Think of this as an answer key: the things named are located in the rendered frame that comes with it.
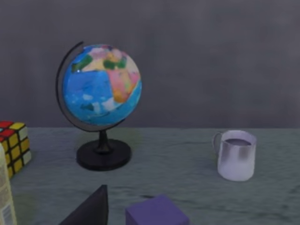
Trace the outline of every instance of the mug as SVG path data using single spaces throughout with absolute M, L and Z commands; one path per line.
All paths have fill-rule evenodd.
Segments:
M 217 150 L 217 137 L 221 136 Z M 217 171 L 227 180 L 246 181 L 254 174 L 256 137 L 242 130 L 218 132 L 212 139 L 217 156 Z

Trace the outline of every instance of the gray table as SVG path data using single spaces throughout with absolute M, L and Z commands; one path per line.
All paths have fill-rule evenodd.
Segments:
M 125 225 L 127 206 L 161 193 L 195 225 L 299 225 L 300 130 L 248 130 L 258 137 L 256 171 L 237 183 L 216 171 L 216 129 L 115 128 L 109 137 L 130 144 L 131 162 L 90 172 L 77 165 L 75 150 L 96 134 L 31 128 L 33 160 L 12 179 L 19 225 L 57 225 L 102 184 L 109 188 L 109 225 Z

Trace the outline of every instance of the purple block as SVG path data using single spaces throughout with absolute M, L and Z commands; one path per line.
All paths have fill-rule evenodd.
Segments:
M 189 225 L 189 218 L 165 195 L 126 209 L 126 225 Z

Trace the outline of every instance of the africa on globe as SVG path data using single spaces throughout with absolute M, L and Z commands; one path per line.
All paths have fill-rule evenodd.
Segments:
M 142 91 L 134 61 L 110 45 L 89 45 L 69 64 L 63 78 L 69 112 L 96 126 L 113 125 L 136 107 Z

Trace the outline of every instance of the bottle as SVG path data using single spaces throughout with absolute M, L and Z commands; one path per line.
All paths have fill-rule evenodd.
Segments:
M 5 152 L 0 143 L 0 224 L 17 225 Z

